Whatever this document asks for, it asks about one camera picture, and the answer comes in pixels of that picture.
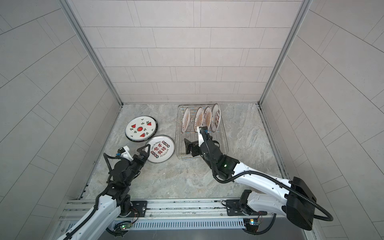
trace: gray floor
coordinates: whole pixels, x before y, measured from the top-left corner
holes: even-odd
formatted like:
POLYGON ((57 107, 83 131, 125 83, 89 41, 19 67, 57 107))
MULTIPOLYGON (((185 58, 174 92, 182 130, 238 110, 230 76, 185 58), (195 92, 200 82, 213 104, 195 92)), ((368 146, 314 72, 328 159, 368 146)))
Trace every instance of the gray floor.
MULTIPOLYGON (((178 104, 127 104, 118 116, 104 150, 114 156, 128 145, 136 153, 145 143, 131 142, 125 136, 128 122, 139 116, 151 116, 159 124, 156 135, 175 139, 178 104)), ((270 175, 280 176, 263 123, 255 104, 220 104, 227 134, 228 155, 270 175)), ((108 168, 101 157, 93 173, 84 199, 94 199, 106 187, 108 168)), ((211 169, 203 160, 179 160, 174 154, 169 160, 153 164, 147 162, 131 185, 133 199, 240 197, 250 187, 238 183, 220 184, 212 178, 211 169)))

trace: tile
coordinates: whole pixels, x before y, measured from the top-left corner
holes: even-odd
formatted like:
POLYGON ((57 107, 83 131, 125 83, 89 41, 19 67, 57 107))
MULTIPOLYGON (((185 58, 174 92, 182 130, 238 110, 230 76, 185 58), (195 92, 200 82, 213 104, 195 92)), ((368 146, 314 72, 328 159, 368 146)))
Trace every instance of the tile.
POLYGON ((260 67, 224 67, 222 82, 256 82, 260 67))
POLYGON ((303 84, 305 80, 308 80, 308 79, 304 76, 304 74, 302 74, 299 80, 297 81, 297 83, 295 84, 295 86, 293 87, 293 89, 291 90, 291 93, 293 95, 297 93, 297 90, 300 88, 300 86, 303 84))
POLYGON ((0 203, 0 232, 3 239, 16 238, 20 225, 15 224, 15 221, 25 223, 52 177, 52 173, 28 165, 0 203))
POLYGON ((56 211, 56 208, 36 204, 31 215, 53 218, 55 216, 56 211))
POLYGON ((381 171, 384 171, 384 132, 379 133, 378 135, 372 137, 366 142, 362 143, 361 146, 380 168, 381 171))
POLYGON ((73 197, 79 196, 80 191, 82 191, 86 185, 86 181, 88 180, 88 177, 91 173, 91 170, 93 169, 96 159, 100 154, 101 149, 102 145, 94 140, 85 157, 83 156, 84 160, 82 159, 82 161, 80 161, 81 165, 78 163, 78 170, 76 169, 77 173, 75 172, 76 175, 69 179, 69 187, 68 191, 66 190, 66 195, 73 197))
POLYGON ((61 43, 75 35, 74 30, 61 9, 45 15, 44 19, 61 43))
POLYGON ((81 60, 71 41, 66 41, 27 68, 24 74, 48 93, 81 60))
POLYGON ((349 239, 373 239, 380 240, 380 236, 377 233, 375 227, 371 223, 371 220, 361 207, 359 200, 356 198, 354 192, 350 187, 343 187, 336 191, 327 194, 329 201, 335 209, 335 212, 348 236, 349 239), (360 216, 361 227, 366 231, 361 232, 361 228, 356 228, 351 225, 351 219, 354 216, 360 216))
POLYGON ((327 35, 325 36, 324 40, 321 42, 319 48, 316 50, 316 52, 320 55, 323 54, 325 48, 328 46, 328 44, 331 42, 332 38, 335 36, 337 31, 339 30, 339 26, 333 24, 327 35))
POLYGON ((89 84, 77 101, 91 114, 107 88, 104 80, 99 75, 89 84))
POLYGON ((37 21, 3 33, 0 36, 0 74, 11 80, 55 47, 37 21))
POLYGON ((292 91, 295 84, 301 77, 302 73, 287 56, 280 67, 279 75, 281 76, 289 90, 292 91))
POLYGON ((292 126, 291 126, 292 129, 295 130, 300 125, 300 123, 302 123, 304 121, 304 119, 306 119, 306 118, 307 118, 307 116, 305 115, 304 112, 302 112, 300 114, 300 116, 292 124, 292 126))
POLYGON ((141 26, 193 27, 192 1, 136 1, 141 26))
POLYGON ((321 186, 323 187, 325 193, 329 193, 335 191, 336 189, 348 186, 348 183, 345 181, 343 176, 340 176, 322 184, 321 186))
POLYGON ((332 25, 333 23, 325 18, 312 11, 308 11, 297 35, 311 48, 317 50, 330 31, 332 25))
POLYGON ((86 144, 83 140, 81 140, 79 137, 76 138, 76 140, 74 141, 79 147, 81 147, 82 149, 84 149, 84 151, 88 151, 89 150, 89 145, 86 144))
POLYGON ((171 103, 205 103, 207 102, 206 94, 169 94, 168 102, 171 103))
POLYGON ((99 48, 98 50, 108 67, 146 66, 140 48, 99 48))
POLYGON ((121 94, 154 94, 151 83, 116 83, 121 94))
POLYGON ((53 208, 58 208, 60 206, 60 203, 64 198, 72 179, 75 177, 86 153, 86 151, 76 144, 71 146, 68 154, 65 156, 56 174, 48 184, 38 204, 53 208))
POLYGON ((383 16, 381 10, 383 7, 384 2, 381 0, 326 1, 320 16, 364 39, 383 16))
POLYGON ((210 36, 210 28, 153 28, 151 33, 158 48, 209 48, 210 36))
POLYGON ((176 67, 170 67, 170 75, 172 77, 172 82, 177 82, 176 67))
POLYGON ((299 37, 293 41, 288 56, 310 83, 316 80, 327 65, 327 62, 299 37))
POLYGON ((384 210, 377 199, 384 196, 384 190, 380 187, 384 182, 384 174, 350 132, 328 145, 327 149, 370 220, 383 221, 384 210))
POLYGON ((134 26, 141 26, 139 16, 137 15, 136 6, 134 1, 127 1, 129 12, 134 26))
POLYGON ((85 26, 133 26, 125 1, 73 0, 85 26))
MULTIPOLYGON (((325 208, 334 218, 333 221, 331 221, 331 222, 319 221, 319 225, 321 227, 340 225, 339 219, 337 218, 335 212, 333 211, 333 208, 332 208, 326 194, 324 193, 324 190, 321 187, 319 180, 317 179, 316 174, 313 171, 310 162, 305 161, 300 166, 298 166, 296 169, 297 169, 297 172, 299 173, 299 177, 305 181, 306 185, 309 187, 311 192, 316 197, 317 203, 319 205, 321 205, 323 208, 325 208)), ((324 215, 318 209, 315 209, 315 214, 324 215)))
POLYGON ((9 133, 44 95, 23 73, 0 88, 0 112, 4 113, 0 115, 0 139, 9 133))
POLYGON ((61 44, 59 38, 56 36, 56 34, 53 32, 52 28, 45 21, 44 17, 39 17, 36 20, 40 24, 40 26, 44 29, 45 33, 49 36, 49 38, 52 40, 52 42, 55 44, 55 46, 59 46, 61 44))
POLYGON ((322 57, 368 99, 384 89, 384 69, 380 64, 384 53, 343 29, 337 31, 322 57))
POLYGON ((85 117, 85 118, 89 118, 89 113, 87 112, 87 110, 85 110, 85 108, 78 102, 76 101, 73 105, 77 110, 79 110, 79 112, 85 117))
POLYGON ((5 196, 11 189, 53 129, 35 113, 29 112, 0 142, 0 195, 5 196))
POLYGON ((265 83, 240 83, 238 94, 262 94, 265 83))
POLYGON ((166 103, 168 98, 166 94, 136 94, 136 95, 123 95, 129 96, 132 103, 166 103))
POLYGON ((202 1, 202 27, 248 27, 254 2, 202 1))
POLYGON ((332 132, 323 137, 321 140, 323 141, 325 146, 328 146, 330 143, 341 137, 344 133, 348 131, 348 128, 342 123, 338 127, 336 127, 332 132))
POLYGON ((243 94, 207 94, 207 102, 242 102, 243 94))
POLYGON ((276 98, 283 108, 290 125, 292 125, 303 112, 303 110, 285 83, 281 83, 280 89, 276 94, 276 98))
POLYGON ((243 102, 258 102, 261 96, 261 94, 244 94, 243 102))
POLYGON ((200 66, 200 49, 195 48, 195 66, 200 66))
POLYGON ((330 227, 323 227, 323 232, 326 237, 346 237, 347 235, 344 232, 344 229, 342 226, 330 226, 330 227))
POLYGON ((258 48, 264 31, 264 28, 212 28, 210 47, 258 48))
POLYGON ((249 53, 249 48, 244 48, 241 56, 241 60, 240 60, 240 65, 239 65, 240 67, 245 67, 245 63, 248 58, 248 53, 249 53))
POLYGON ((136 82, 172 82, 169 67, 131 67, 136 82))
POLYGON ((249 21, 249 27, 250 28, 256 27, 256 23, 257 23, 257 19, 259 18, 261 6, 262 6, 262 2, 255 2, 255 4, 253 5, 251 20, 249 21))
POLYGON ((15 28, 59 8, 59 5, 55 1, 6 1, 2 3, 0 15, 12 28, 15 28))
POLYGON ((59 166, 85 122, 86 118, 75 107, 71 107, 37 155, 59 166))
POLYGON ((300 2, 263 2, 256 27, 290 28, 300 4, 300 2))
POLYGON ((293 164, 295 165, 295 167, 298 167, 300 164, 302 164, 307 160, 308 160, 307 155, 303 153, 300 157, 298 157, 296 160, 293 161, 293 164))
POLYGON ((295 129, 295 134, 321 184, 341 176, 340 170, 308 119, 295 129))
POLYGON ((99 128, 106 116, 106 112, 103 108, 97 104, 91 115, 89 116, 87 122, 84 124, 84 127, 79 133, 79 138, 83 140, 87 145, 91 145, 93 139, 95 138, 99 128))
POLYGON ((37 155, 33 158, 33 160, 31 161, 31 164, 35 165, 36 167, 39 167, 41 169, 44 169, 50 173, 53 173, 53 174, 55 174, 57 169, 59 168, 55 164, 48 162, 47 160, 42 159, 41 157, 39 157, 37 155))
POLYGON ((380 21, 372 28, 369 34, 364 38, 369 44, 373 44, 384 32, 384 18, 381 17, 380 21))
POLYGON ((384 115, 330 65, 313 85, 359 142, 384 130, 384 115))
POLYGON ((88 82, 92 82, 94 78, 99 74, 89 56, 82 60, 78 64, 78 67, 84 76, 88 79, 88 82))
POLYGON ((194 94, 195 83, 161 83, 157 85, 159 94, 194 94))
POLYGON ((215 82, 217 67, 176 67, 178 82, 215 82))
POLYGON ((152 28, 99 27, 98 30, 107 48, 156 47, 152 28))
POLYGON ((193 19, 194 19, 194 27, 195 28, 201 27, 201 1, 193 2, 193 19))
POLYGON ((6 32, 12 29, 12 27, 4 20, 2 16, 0 16, 0 29, 3 32, 6 32))
POLYGON ((85 88, 84 83, 72 70, 45 95, 39 105, 55 119, 61 121, 85 88))
POLYGON ((235 83, 218 83, 210 82, 200 84, 200 94, 212 93, 212 89, 215 90, 215 94, 232 94, 235 83))
POLYGON ((113 83, 131 82, 125 67, 105 67, 105 71, 113 83))
POLYGON ((288 36, 290 28, 266 28, 261 48, 282 48, 288 36))
POLYGON ((308 80, 304 80, 295 98, 320 138, 341 124, 341 120, 308 80))
POLYGON ((304 151, 300 145, 299 140, 295 135, 295 132, 291 127, 291 124, 288 122, 285 113, 281 113, 279 119, 276 120, 276 124, 279 127, 281 136, 285 142, 285 145, 290 153, 291 158, 297 159, 304 153, 304 151))
POLYGON ((202 48, 201 66, 239 66, 243 50, 236 48, 202 48))
POLYGON ((194 66, 193 48, 149 48, 152 66, 194 66))
POLYGON ((87 39, 89 40, 89 43, 94 48, 106 48, 105 43, 99 33, 99 30, 97 27, 83 27, 82 28, 87 39))
POLYGON ((384 222, 373 222, 373 225, 379 232, 380 236, 384 236, 384 222))
POLYGON ((99 128, 99 131, 97 132, 96 136, 95 136, 95 140, 100 143, 100 144, 104 144, 107 137, 108 137, 108 134, 109 134, 109 131, 110 131, 110 128, 115 120, 115 118, 117 117, 117 113, 119 112, 119 109, 120 109, 120 106, 118 105, 117 102, 115 102, 112 107, 109 109, 109 111, 107 112, 107 115, 105 116, 100 128, 99 128))
POLYGON ((293 179, 293 177, 298 177, 299 174, 297 173, 297 170, 293 164, 292 158, 288 152, 288 149, 284 143, 280 131, 277 131, 274 137, 276 139, 277 148, 281 154, 281 157, 283 158, 283 163, 285 165, 286 172, 288 173, 290 179, 293 179))
POLYGON ((104 95, 101 97, 101 100, 105 104, 105 106, 110 109, 113 102, 116 100, 113 93, 111 93, 110 89, 107 89, 107 91, 104 93, 104 95))
POLYGON ((249 49, 245 66, 247 67, 273 67, 279 57, 281 49, 253 48, 249 49))
POLYGON ((381 108, 384 106, 384 90, 376 95, 371 102, 376 105, 376 107, 381 108))

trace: plate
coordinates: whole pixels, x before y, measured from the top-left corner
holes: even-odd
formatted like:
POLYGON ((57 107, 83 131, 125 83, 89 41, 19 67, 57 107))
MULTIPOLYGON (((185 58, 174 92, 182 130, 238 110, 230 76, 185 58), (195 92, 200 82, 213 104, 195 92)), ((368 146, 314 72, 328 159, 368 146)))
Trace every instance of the plate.
POLYGON ((183 121, 181 122, 181 133, 185 133, 189 123, 189 108, 184 111, 183 121))
POLYGON ((170 137, 156 136, 150 139, 147 144, 150 144, 148 161, 160 163, 168 160, 175 151, 175 144, 170 137))
POLYGON ((157 121, 149 116, 141 116, 130 121, 125 128, 125 136, 133 142, 148 140, 157 131, 157 121))
POLYGON ((212 121, 211 121, 211 130, 216 132, 221 120, 220 106, 216 103, 212 108, 212 121))
POLYGON ((212 120, 212 111, 211 111, 211 107, 210 106, 207 106, 204 110, 204 116, 203 116, 203 125, 204 126, 207 126, 208 127, 208 130, 209 130, 209 127, 211 125, 211 120, 212 120))
POLYGON ((203 108, 199 107, 195 116, 195 132, 197 132, 197 128, 203 125, 203 108))

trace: wire dish rack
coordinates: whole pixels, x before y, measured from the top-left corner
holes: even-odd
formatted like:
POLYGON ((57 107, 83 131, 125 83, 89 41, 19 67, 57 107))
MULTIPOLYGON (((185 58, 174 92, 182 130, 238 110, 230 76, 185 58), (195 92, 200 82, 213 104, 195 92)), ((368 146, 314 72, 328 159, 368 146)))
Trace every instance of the wire dish rack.
MULTIPOLYGON (((194 131, 194 121, 195 115, 199 107, 203 107, 205 110, 206 106, 210 106, 213 108, 214 104, 205 104, 205 105, 193 105, 193 104, 185 104, 178 106, 177 112, 177 124, 176 124, 176 156, 181 160, 194 160, 194 159, 202 159, 201 156, 192 157, 191 154, 185 154, 185 143, 184 138, 188 139, 191 142, 198 140, 197 132, 194 131), (186 108, 189 108, 189 124, 185 133, 181 133, 181 124, 184 117, 184 112, 186 108)), ((220 120, 220 125, 216 132, 212 132, 211 129, 208 129, 209 135, 212 136, 213 140, 216 140, 220 143, 220 150, 223 154, 228 153, 228 142, 227 136, 225 135, 224 129, 224 121, 223 118, 220 120)))

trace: black cable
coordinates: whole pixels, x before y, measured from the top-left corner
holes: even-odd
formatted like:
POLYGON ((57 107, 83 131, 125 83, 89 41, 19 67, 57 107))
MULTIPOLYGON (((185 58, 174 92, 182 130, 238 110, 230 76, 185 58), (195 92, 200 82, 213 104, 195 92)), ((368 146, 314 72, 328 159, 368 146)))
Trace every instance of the black cable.
POLYGON ((271 229, 271 227, 275 223, 275 219, 276 219, 276 214, 273 214, 272 222, 268 225, 268 227, 266 229, 264 229, 264 230, 262 230, 260 232, 250 232, 250 231, 245 230, 245 229, 243 229, 243 231, 245 231, 246 233, 252 234, 252 235, 264 234, 264 233, 268 232, 271 229))

